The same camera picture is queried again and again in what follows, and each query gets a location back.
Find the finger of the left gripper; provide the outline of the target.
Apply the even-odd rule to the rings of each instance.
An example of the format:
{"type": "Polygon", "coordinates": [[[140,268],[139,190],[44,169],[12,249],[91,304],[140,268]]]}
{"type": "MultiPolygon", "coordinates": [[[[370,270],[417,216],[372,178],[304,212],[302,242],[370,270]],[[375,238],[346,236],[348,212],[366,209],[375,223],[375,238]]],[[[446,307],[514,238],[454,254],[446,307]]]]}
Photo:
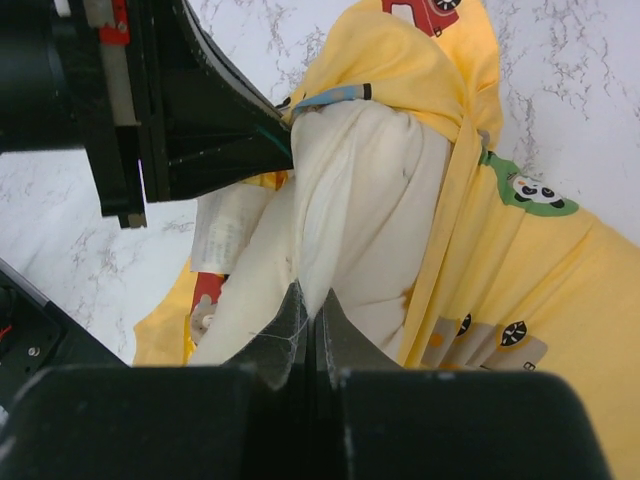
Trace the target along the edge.
{"type": "Polygon", "coordinates": [[[188,2],[166,6],[164,127],[172,199],[291,168],[282,115],[201,27],[188,2]]]}

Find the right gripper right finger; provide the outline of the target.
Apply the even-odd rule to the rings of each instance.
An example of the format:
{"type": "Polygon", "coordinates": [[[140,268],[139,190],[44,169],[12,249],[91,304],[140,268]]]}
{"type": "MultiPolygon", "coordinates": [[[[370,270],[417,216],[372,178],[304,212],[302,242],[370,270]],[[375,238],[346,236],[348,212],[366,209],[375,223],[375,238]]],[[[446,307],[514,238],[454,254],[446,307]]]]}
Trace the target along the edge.
{"type": "Polygon", "coordinates": [[[312,326],[312,470],[315,479],[344,477],[340,406],[343,370],[398,371],[400,366],[348,319],[330,291],[312,326]]]}

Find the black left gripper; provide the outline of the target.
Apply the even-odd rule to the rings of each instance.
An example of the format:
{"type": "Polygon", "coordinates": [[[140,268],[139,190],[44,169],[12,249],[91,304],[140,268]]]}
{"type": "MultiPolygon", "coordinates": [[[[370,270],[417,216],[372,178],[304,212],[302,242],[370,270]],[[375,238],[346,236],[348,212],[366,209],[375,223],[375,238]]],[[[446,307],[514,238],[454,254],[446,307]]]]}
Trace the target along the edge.
{"type": "Polygon", "coordinates": [[[169,152],[160,46],[190,28],[186,1],[5,1],[1,149],[81,149],[101,214],[145,224],[149,203],[184,201],[194,183],[169,152]]]}

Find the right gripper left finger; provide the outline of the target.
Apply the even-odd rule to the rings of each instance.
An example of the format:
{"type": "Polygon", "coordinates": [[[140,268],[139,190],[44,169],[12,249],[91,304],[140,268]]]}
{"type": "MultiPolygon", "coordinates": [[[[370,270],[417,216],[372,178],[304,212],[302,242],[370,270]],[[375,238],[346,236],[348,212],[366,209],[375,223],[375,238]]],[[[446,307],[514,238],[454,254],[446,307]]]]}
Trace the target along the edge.
{"type": "Polygon", "coordinates": [[[308,314],[300,285],[289,285],[274,318],[225,364],[255,377],[242,477],[289,479],[300,466],[308,414],[308,314]]]}

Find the white pillow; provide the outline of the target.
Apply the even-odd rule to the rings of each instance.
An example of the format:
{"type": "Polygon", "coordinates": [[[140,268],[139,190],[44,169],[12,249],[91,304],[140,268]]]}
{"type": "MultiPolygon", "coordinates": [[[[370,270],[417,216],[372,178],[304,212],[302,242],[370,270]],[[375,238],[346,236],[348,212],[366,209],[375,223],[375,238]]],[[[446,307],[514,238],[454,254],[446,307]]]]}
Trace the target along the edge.
{"type": "Polygon", "coordinates": [[[221,224],[249,223],[233,240],[191,364],[222,364],[264,336],[292,283],[310,315],[335,294],[353,325],[396,358],[450,152],[445,136],[374,101],[299,115],[293,176],[247,210],[251,188],[229,191],[221,224]]]}

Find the yellow cartoon-print pillowcase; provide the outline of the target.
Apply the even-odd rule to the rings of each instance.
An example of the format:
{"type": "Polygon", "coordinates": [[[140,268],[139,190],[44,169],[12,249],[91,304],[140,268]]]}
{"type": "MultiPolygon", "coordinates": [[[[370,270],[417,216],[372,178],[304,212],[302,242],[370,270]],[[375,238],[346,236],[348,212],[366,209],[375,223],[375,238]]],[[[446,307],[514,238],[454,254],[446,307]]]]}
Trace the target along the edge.
{"type": "MultiPolygon", "coordinates": [[[[482,4],[441,34],[422,1],[361,1],[329,32],[286,99],[296,118],[343,101],[415,117],[451,144],[396,358],[404,367],[544,371],[566,379],[620,479],[639,475],[639,250],[576,202],[494,152],[502,129],[498,44],[482,4]]],[[[294,173],[262,174],[200,198],[191,261],[134,329],[138,366],[183,366],[227,281],[247,218],[220,219],[230,189],[247,210],[294,173]]]]}

